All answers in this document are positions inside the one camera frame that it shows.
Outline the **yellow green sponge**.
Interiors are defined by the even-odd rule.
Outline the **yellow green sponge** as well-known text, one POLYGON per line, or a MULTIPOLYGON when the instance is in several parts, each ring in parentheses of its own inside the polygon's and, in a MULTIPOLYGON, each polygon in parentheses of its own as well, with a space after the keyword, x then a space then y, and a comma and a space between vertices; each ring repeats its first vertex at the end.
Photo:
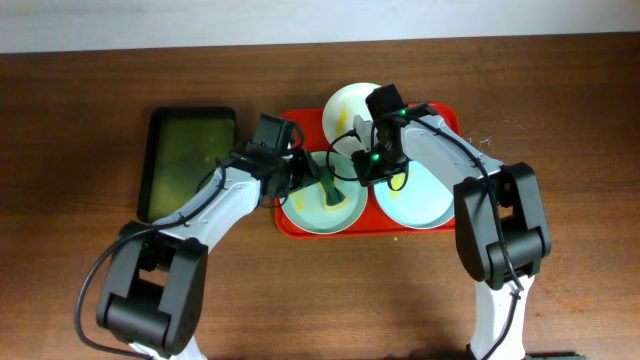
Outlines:
POLYGON ((348 203, 347 197, 336 187, 336 178, 330 168, 320 168, 320 185, 323 190, 324 210, 333 211, 348 203))

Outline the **light green plate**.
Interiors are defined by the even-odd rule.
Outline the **light green plate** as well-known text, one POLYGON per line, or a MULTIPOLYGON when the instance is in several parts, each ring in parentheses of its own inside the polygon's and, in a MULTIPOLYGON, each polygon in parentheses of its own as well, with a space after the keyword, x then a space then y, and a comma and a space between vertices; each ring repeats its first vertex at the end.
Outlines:
POLYGON ((315 183, 291 193, 281 210, 297 228, 317 235, 339 233, 356 223, 368 202, 368 190, 357 181, 333 179, 333 188, 344 199, 337 205, 326 203, 326 192, 315 183))

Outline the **white plate with yellow stain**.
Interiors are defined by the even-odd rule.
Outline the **white plate with yellow stain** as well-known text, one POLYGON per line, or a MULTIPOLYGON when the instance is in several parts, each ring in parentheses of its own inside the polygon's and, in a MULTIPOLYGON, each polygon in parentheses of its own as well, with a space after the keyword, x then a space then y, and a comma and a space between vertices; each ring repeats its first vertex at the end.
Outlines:
POLYGON ((347 85, 335 92, 326 103, 322 115, 325 138, 331 144, 336 138, 351 130, 357 130, 360 139, 346 136, 337 141, 332 150, 350 158, 360 150, 371 151, 372 115, 366 105, 366 98, 379 85, 360 82, 347 85))

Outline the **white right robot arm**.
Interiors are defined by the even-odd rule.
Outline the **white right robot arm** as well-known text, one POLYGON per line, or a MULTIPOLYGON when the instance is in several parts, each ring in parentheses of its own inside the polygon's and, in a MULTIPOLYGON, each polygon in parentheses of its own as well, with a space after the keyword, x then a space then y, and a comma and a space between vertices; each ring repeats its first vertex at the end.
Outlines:
POLYGON ((476 282, 476 320, 468 345, 475 359, 523 359, 526 299, 551 250, 533 169, 506 165, 450 129, 428 103, 410 106, 394 85, 358 96, 365 110, 353 127, 352 155, 364 186, 390 183, 417 162, 453 196, 456 250, 476 282))

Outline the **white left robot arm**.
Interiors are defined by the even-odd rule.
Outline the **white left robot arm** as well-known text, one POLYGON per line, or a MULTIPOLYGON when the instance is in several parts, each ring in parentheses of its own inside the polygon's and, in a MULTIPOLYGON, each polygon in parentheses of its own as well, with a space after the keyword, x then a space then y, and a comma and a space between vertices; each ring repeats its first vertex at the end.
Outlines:
POLYGON ((262 198, 284 199, 318 181, 304 141, 299 124, 264 114, 253 139, 217 161, 181 208, 121 229, 99 259, 109 267, 96 311, 97 324, 127 344, 119 355, 199 357, 209 253, 262 198))

